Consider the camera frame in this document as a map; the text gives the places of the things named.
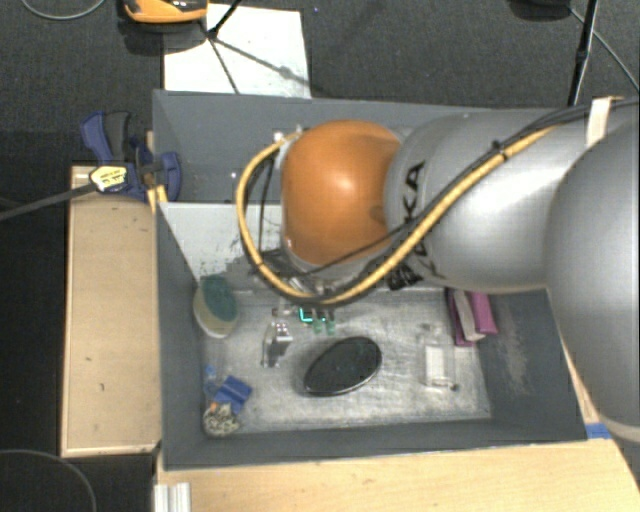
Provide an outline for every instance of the white paper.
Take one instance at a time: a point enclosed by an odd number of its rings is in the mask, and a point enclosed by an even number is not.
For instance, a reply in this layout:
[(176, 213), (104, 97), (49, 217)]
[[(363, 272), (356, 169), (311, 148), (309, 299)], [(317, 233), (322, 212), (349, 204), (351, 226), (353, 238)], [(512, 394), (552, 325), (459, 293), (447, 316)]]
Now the white paper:
[[(228, 8), (209, 4), (207, 29)], [(209, 41), (167, 53), (165, 89), (230, 94), (237, 89), (240, 94), (311, 97), (299, 12), (238, 7), (218, 33), (218, 41), (214, 43), (218, 55)]]

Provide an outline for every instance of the yellow cable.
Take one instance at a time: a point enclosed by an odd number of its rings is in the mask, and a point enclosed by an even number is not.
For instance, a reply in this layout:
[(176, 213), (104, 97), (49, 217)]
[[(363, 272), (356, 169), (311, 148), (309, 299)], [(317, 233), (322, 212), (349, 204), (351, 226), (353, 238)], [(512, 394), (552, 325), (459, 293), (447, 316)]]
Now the yellow cable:
[[(472, 172), (470, 172), (460, 183), (458, 183), (453, 189), (451, 189), (427, 214), (427, 216), (418, 224), (416, 229), (407, 237), (406, 240), (398, 246), (398, 248), (371, 274), (355, 286), (349, 288), (345, 292), (337, 295), (328, 300), (319, 301), (320, 304), (330, 306), (338, 302), (352, 299), (360, 293), (368, 290), (374, 286), (380, 279), (387, 275), (396, 265), (398, 265), (409, 253), (415, 248), (420, 240), (429, 232), (429, 230), (444, 216), (449, 208), (465, 194), (471, 187), (478, 183), (482, 178), (496, 169), (507, 158), (511, 158), (524, 149), (534, 144), (537, 140), (544, 137), (547, 133), (553, 130), (554, 127), (545, 128), (543, 130), (534, 132), (522, 139), (514, 142), (510, 146), (506, 147), (500, 154), (494, 155), (482, 165), (478, 166)], [(280, 141), (265, 148), (258, 153), (249, 162), (238, 182), (238, 188), (236, 190), (236, 211), (238, 214), (238, 223), (240, 228), (240, 236), (245, 243), (249, 257), (258, 267), (262, 275), (278, 290), (298, 298), (310, 299), (316, 297), (313, 294), (301, 292), (284, 281), (282, 281), (262, 260), (260, 253), (255, 247), (249, 229), (247, 227), (246, 218), (244, 216), (244, 198), (246, 195), (246, 186), (250, 177), (253, 175), (255, 169), (260, 163), (275, 153), (286, 142), (297, 138), (300, 134), (293, 133), (287, 135)]]

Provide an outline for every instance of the cable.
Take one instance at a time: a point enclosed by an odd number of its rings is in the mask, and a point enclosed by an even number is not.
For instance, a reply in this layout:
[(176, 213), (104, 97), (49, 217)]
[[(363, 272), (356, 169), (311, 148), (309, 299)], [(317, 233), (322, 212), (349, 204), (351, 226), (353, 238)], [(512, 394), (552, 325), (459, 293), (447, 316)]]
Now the cable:
[(233, 77), (231, 76), (231, 72), (229, 71), (229, 68), (227, 68), (227, 65), (224, 63), (224, 60), (222, 59), (222, 55), (220, 55), (220, 52), (216, 48), (215, 41), (212, 38), (207, 38), (207, 39), (209, 43), (211, 43), (211, 47), (213, 48), (213, 52), (216, 54), (216, 57), (218, 57), (218, 61), (222, 66), (222, 71), (224, 71), (224, 74), (226, 75), (227, 80), (229, 80), (229, 84), (231, 85), (233, 92), (235, 94), (240, 94), (240, 90), (238, 89), (236, 82), (233, 80)]
[(24, 204), (18, 206), (17, 208), (12, 208), (11, 210), (0, 212), (0, 222), (11, 219), (12, 217), (17, 217), (18, 215), (24, 215), (25, 213), (39, 210), (40, 208), (44, 208), (46, 206), (52, 206), (63, 201), (69, 201), (70, 199), (73, 199), (75, 197), (80, 197), (95, 191), (96, 186), (93, 183), (88, 183), (81, 187), (77, 187), (60, 194), (46, 197), (44, 199), (40, 199), (39, 201), (34, 201), (33, 203)]
[[(572, 14), (574, 18), (576, 18), (580, 23), (584, 25), (585, 23), (584, 18), (580, 16), (572, 7), (569, 8), (569, 12)], [(597, 30), (594, 29), (593, 35), (598, 40), (598, 42), (604, 47), (604, 49), (607, 50), (607, 52), (609, 53), (609, 55), (611, 55), (613, 60), (616, 61), (616, 64), (620, 66), (620, 69), (625, 74), (625, 76), (629, 79), (629, 81), (631, 82), (631, 85), (633, 85), (633, 88), (636, 90), (636, 92), (640, 93), (640, 86), (638, 85), (638, 82), (636, 81), (635, 78), (633, 78), (631, 71), (627, 66), (625, 66), (624, 62), (622, 62), (622, 59), (618, 56), (618, 54), (613, 50), (613, 48), (609, 45), (609, 43), (607, 43), (604, 40), (602, 35)]]
[(91, 14), (93, 11), (98, 9), (98, 7), (100, 7), (105, 0), (98, 0), (94, 5), (92, 5), (88, 9), (82, 12), (79, 12), (77, 14), (69, 14), (67, 16), (55, 16), (53, 14), (47, 14), (45, 12), (38, 11), (34, 7), (31, 7), (31, 5), (27, 3), (27, 0), (20, 0), (20, 1), (22, 2), (22, 5), (24, 5), (32, 14), (35, 14), (39, 18), (44, 18), (45, 20), (51, 20), (51, 21), (72, 21), (72, 20), (77, 20), (78, 18), (82, 18), (84, 16)]
[(585, 14), (585, 22), (582, 27), (582, 36), (580, 44), (576, 51), (576, 65), (573, 70), (573, 80), (571, 82), (571, 90), (569, 91), (568, 105), (573, 106), (578, 103), (582, 83), (587, 71), (587, 63), (591, 55), (591, 44), (593, 42), (593, 32), (596, 22), (596, 14), (598, 12), (598, 0), (589, 0), (587, 4), (587, 12)]
[(69, 468), (73, 473), (75, 473), (79, 478), (82, 484), (85, 486), (87, 491), (89, 491), (89, 498), (91, 499), (91, 510), (93, 512), (98, 511), (98, 501), (96, 499), (96, 493), (93, 491), (93, 487), (91, 487), (91, 483), (89, 479), (85, 476), (85, 474), (80, 471), (77, 467), (75, 467), (70, 462), (61, 459), (60, 457), (56, 457), (55, 455), (51, 455), (45, 452), (37, 452), (35, 450), (0, 450), (0, 455), (35, 455), (37, 457), (44, 457), (45, 459), (52, 460), (54, 462), (59, 462), (63, 466)]
[(277, 290), (286, 294), (287, 296), (297, 300), (309, 300), (323, 306), (335, 306), (343, 302), (347, 302), (354, 297), (366, 292), (372, 288), (380, 279), (388, 274), (396, 265), (398, 265), (409, 253), (415, 248), (420, 240), (431, 230), (431, 228), (442, 218), (442, 216), (453, 206), (453, 204), (462, 195), (467, 192), (473, 185), (484, 178), (491, 171), (496, 169), (506, 159), (515, 156), (519, 152), (523, 151), (531, 144), (535, 143), (538, 139), (545, 136), (553, 127), (548, 127), (535, 131), (522, 139), (514, 142), (513, 144), (501, 148), (499, 153), (496, 153), (489, 158), (485, 163), (473, 169), (456, 184), (447, 194), (444, 195), (435, 205), (431, 208), (424, 219), (420, 221), (415, 230), (402, 241), (398, 248), (396, 248), (391, 255), (385, 258), (385, 260), (371, 272), (367, 272), (367, 276), (357, 284), (351, 286), (345, 291), (340, 291), (332, 294), (329, 297), (316, 297), (313, 294), (302, 292), (293, 288), (289, 284), (283, 282), (275, 273), (265, 264), (260, 253), (256, 249), (251, 234), (249, 233), (246, 218), (244, 216), (244, 202), (246, 184), (249, 180), (254, 169), (264, 160), (266, 157), (275, 153), (286, 142), (299, 137), (299, 133), (289, 134), (283, 137), (280, 141), (272, 144), (266, 149), (258, 153), (247, 165), (240, 180), (238, 182), (238, 188), (236, 190), (236, 211), (238, 215), (238, 224), (240, 229), (240, 235), (247, 249), (250, 261), (258, 268), (260, 273), (267, 279), (267, 281), (273, 285)]
[[(612, 110), (618, 110), (620, 108), (625, 108), (629, 106), (637, 106), (638, 98), (630, 98), (626, 100), (616, 101), (612, 104)], [(393, 268), (384, 268), (383, 272), (380, 271), (380, 267), (385, 264), (399, 264), (402, 261), (402, 258), (406, 257), (411, 250), (415, 247), (417, 242), (420, 241), (422, 236), (424, 235), (415, 235), (414, 230), (416, 226), (421, 227), (421, 229), (425, 229), (425, 234), (428, 232), (433, 225), (435, 225), (439, 219), (446, 213), (448, 208), (450, 208), (457, 199), (459, 199), (462, 194), (464, 194), (467, 190), (469, 190), (476, 182), (482, 179), (484, 176), (489, 174), (493, 169), (497, 168), (505, 159), (511, 158), (518, 152), (522, 151), (529, 145), (533, 144), (538, 138), (544, 136), (549, 130), (553, 129), (556, 125), (575, 122), (580, 119), (585, 119), (590, 112), (589, 105), (578, 105), (575, 107), (571, 107), (568, 109), (562, 109), (560, 111), (551, 112), (549, 114), (544, 115), (538, 120), (534, 121), (530, 125), (526, 126), (522, 130), (520, 130), (515, 135), (509, 137), (502, 143), (495, 144), (494, 147), (478, 158), (475, 162), (470, 164), (467, 168), (465, 168), (456, 178), (454, 178), (435, 198), (433, 198), (429, 204), (424, 208), (422, 213), (418, 215), (411, 222), (398, 226), (395, 230), (407, 231), (407, 239), (401, 240), (402, 237), (398, 237), (400, 241), (399, 247), (391, 247), (385, 251), (379, 258), (375, 258), (371, 260), (363, 271), (357, 276), (351, 283), (355, 284), (347, 284), (343, 289), (334, 292), (330, 295), (325, 296), (316, 296), (310, 293), (301, 292), (291, 286), (283, 283), (274, 273), (273, 271), (266, 265), (263, 261), (259, 251), (255, 249), (253, 245), (253, 241), (251, 240), (251, 235), (247, 229), (246, 219), (244, 218), (244, 208), (246, 203), (246, 195), (245, 195), (245, 185), (251, 179), (253, 170), (255, 170), (268, 156), (275, 153), (281, 146), (286, 144), (287, 142), (294, 140), (297, 138), (300, 133), (294, 133), (287, 135), (283, 140), (277, 142), (264, 149), (260, 153), (258, 153), (247, 165), (245, 170), (243, 171), (240, 181), (238, 183), (238, 190), (236, 191), (236, 209), (238, 211), (238, 222), (240, 225), (240, 234), (242, 236), (243, 242), (245, 243), (245, 247), (247, 249), (249, 255), (249, 261), (252, 265), (263, 275), (263, 277), (272, 284), (281, 295), (284, 295), (288, 299), (298, 302), (298, 303), (307, 303), (314, 305), (331, 305), (336, 307), (337, 305), (342, 305), (358, 297), (359, 294), (366, 292), (370, 289), (379, 279), (384, 277), (384, 271), (388, 273), (388, 271)], [(407, 251), (407, 240), (409, 237), (412, 237), (411, 240), (416, 239), (417, 241), (413, 244), (413, 247), (409, 248)], [(364, 248), (360, 248), (354, 253), (361, 252), (365, 250)], [(350, 253), (349, 255), (345, 255), (339, 260), (347, 259), (353, 255)], [(335, 264), (334, 262), (325, 265), (325, 267)]]
[(357, 256), (358, 254), (362, 254), (363, 252), (366, 252), (369, 249), (373, 249), (376, 245), (379, 245), (382, 242), (389, 240), (394, 235), (397, 235), (398, 233), (406, 229), (407, 226), (408, 224), (400, 224), (399, 226), (396, 226), (395, 228), (390, 230), (386, 235), (381, 236), (377, 240), (374, 240), (373, 242), (370, 242), (367, 245), (363, 245), (362, 247), (358, 247), (357, 249), (354, 249), (353, 251), (350, 251), (347, 254), (344, 254), (343, 256), (340, 256), (339, 258), (336, 258), (335, 260), (330, 261), (329, 263), (325, 263), (321, 267), (314, 268), (313, 270), (308, 270), (307, 272), (299, 274), (296, 277), (310, 276), (310, 275), (322, 272), (323, 270), (327, 270), (328, 268), (335, 267), (336, 265), (339, 265), (340, 263), (343, 263), (348, 259), (353, 258), (354, 256)]
[(229, 9), (227, 9), (227, 12), (224, 13), (224, 16), (222, 16), (222, 18), (220, 18), (220, 21), (216, 23), (216, 26), (208, 31), (209, 37), (215, 38), (218, 35), (218, 32), (220, 32), (222, 25), (224, 25), (229, 20), (229, 18), (231, 18), (232, 14), (240, 5), (241, 1), (242, 0), (234, 0)]
[(216, 44), (219, 44), (223, 48), (226, 48), (227, 50), (232, 51), (232, 52), (240, 55), (241, 57), (244, 57), (245, 59), (249, 59), (249, 60), (255, 62), (256, 64), (258, 64), (260, 66), (263, 66), (263, 67), (269, 69), (270, 71), (273, 71), (274, 73), (278, 73), (285, 80), (293, 80), (294, 82), (298, 82), (299, 84), (302, 84), (302, 85), (306, 85), (306, 86), (309, 85), (309, 80), (305, 80), (304, 78), (301, 78), (298, 75), (294, 74), (293, 71), (291, 71), (286, 66), (275, 66), (274, 64), (271, 64), (270, 62), (268, 62), (266, 60), (260, 59), (259, 57), (256, 57), (255, 55), (251, 55), (250, 53), (245, 52), (241, 48), (238, 48), (236, 46), (233, 46), (232, 44), (229, 44), (229, 43), (223, 41), (219, 37), (215, 38), (215, 42), (216, 42)]
[(262, 196), (260, 197), (260, 220), (259, 226), (260, 230), (258, 232), (258, 251), (262, 252), (262, 232), (263, 232), (263, 224), (264, 224), (264, 207), (267, 202), (267, 193), (269, 192), (269, 185), (271, 184), (271, 177), (273, 176), (273, 168), (274, 162), (273, 159), (267, 160), (268, 171), (267, 177), (265, 178), (265, 185), (262, 188)]

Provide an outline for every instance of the black oval object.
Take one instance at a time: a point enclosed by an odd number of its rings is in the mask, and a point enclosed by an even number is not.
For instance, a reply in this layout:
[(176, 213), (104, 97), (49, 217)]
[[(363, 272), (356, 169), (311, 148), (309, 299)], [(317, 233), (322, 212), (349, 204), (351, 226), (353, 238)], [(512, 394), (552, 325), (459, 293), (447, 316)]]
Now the black oval object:
[(369, 382), (381, 364), (382, 352), (372, 340), (345, 338), (313, 362), (304, 376), (304, 389), (314, 396), (343, 395)]

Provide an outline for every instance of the white object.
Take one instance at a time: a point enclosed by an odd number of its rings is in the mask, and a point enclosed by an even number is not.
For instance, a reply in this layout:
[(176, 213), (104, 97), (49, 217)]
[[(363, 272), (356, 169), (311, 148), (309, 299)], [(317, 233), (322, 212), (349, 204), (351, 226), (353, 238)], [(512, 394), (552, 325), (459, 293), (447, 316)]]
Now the white object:
[(596, 98), (591, 103), (591, 112), (587, 122), (587, 149), (600, 142), (607, 134), (609, 112), (611, 112), (611, 102), (614, 99), (613, 96), (607, 96), (606, 98)]
[[(228, 8), (209, 4), (207, 29)], [(204, 41), (167, 53), (165, 89), (233, 94), (235, 86), (241, 94), (311, 97), (299, 12), (239, 7), (220, 29), (218, 41), (215, 51)]]
[(154, 486), (154, 512), (191, 512), (191, 484)]
[(453, 339), (441, 325), (431, 327), (431, 333), (423, 339), (424, 384), (430, 388), (456, 388), (455, 353)]

